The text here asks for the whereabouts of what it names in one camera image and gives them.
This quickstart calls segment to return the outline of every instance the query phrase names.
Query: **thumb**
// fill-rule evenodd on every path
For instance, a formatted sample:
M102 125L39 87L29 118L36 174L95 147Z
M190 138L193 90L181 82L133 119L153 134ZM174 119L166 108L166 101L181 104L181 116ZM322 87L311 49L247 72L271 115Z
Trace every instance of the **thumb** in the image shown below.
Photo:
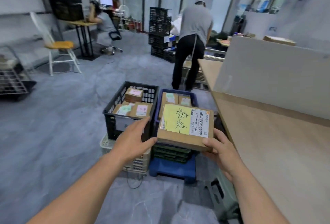
M151 148L156 142L157 142L157 137L152 137L149 140L142 143L144 152L146 152L149 148Z
M216 151L218 151L218 153L222 153L223 152L223 143L219 142L218 140L214 139L214 138L204 138L203 139L203 144L206 147L212 147L214 148Z

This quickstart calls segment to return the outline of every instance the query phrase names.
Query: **right hand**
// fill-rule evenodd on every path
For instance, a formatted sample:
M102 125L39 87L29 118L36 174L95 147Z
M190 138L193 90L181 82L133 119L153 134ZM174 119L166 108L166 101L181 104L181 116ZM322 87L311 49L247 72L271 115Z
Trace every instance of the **right hand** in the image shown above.
M227 179L233 182L233 179L239 176L246 167L226 135L218 129L214 129L214 134L218 140L215 138L203 139L205 146L213 148L211 152L203 152L203 154L215 161Z

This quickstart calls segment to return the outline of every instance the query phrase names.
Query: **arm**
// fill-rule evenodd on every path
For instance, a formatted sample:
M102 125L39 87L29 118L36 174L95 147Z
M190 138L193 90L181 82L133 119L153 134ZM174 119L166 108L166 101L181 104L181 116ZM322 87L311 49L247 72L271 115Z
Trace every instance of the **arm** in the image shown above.
M214 129L214 133L219 141L214 138L203 139L205 146L213 147L212 152L204 152L204 155L214 160L233 183L244 223L289 224L262 185L244 165L225 134L217 129Z
M141 141L142 131L149 118L128 126L108 154L28 224L94 223L111 184L124 164L142 155L157 141L155 137L144 143Z
M102 19L95 17L95 5L93 3L90 4L90 11L88 16L89 22L96 22L96 23L102 23Z
M210 39L211 32L212 32L212 27L213 27L213 22L211 23L211 26L208 29L206 44L208 43L208 41Z

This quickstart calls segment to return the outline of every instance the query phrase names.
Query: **chair backrest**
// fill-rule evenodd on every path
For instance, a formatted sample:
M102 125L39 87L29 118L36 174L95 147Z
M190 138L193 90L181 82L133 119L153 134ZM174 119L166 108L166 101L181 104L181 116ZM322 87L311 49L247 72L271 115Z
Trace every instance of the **chair backrest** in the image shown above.
M118 10L120 10L120 17L121 18L129 17L129 8L126 5L120 5Z
M37 27L39 32L42 34L43 41L46 46L51 46L55 41L49 32L48 27L43 23L42 19L34 12L30 12L30 16L34 25Z

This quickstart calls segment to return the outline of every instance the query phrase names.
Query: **monitor screen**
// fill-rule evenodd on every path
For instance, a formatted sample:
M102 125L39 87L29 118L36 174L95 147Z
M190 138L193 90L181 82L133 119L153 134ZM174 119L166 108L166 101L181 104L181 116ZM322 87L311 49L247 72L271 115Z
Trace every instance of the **monitor screen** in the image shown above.
M100 4L102 4L102 5L108 5L108 6L113 6L112 0L100 0Z

